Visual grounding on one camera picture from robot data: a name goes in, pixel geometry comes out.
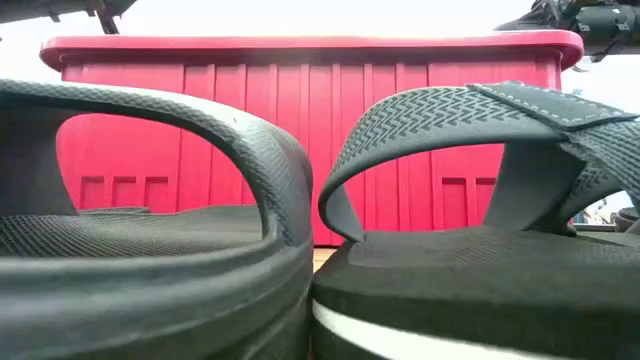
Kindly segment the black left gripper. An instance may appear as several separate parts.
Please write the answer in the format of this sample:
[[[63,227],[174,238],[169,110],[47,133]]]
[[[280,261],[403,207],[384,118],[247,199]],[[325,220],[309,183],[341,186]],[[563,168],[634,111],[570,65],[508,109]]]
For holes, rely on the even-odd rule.
[[[112,15],[104,11],[127,11],[137,0],[1,0],[1,23],[16,22],[47,17],[59,21],[62,14],[74,12],[97,12],[105,34],[118,34]]]

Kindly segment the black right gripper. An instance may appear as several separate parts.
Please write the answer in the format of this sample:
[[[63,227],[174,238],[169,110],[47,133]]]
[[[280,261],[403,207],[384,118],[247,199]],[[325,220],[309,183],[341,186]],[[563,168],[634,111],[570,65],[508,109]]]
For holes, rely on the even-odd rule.
[[[570,0],[535,0],[530,10],[495,31],[562,29],[569,18]],[[599,2],[576,15],[575,32],[587,56],[639,54],[639,3]]]

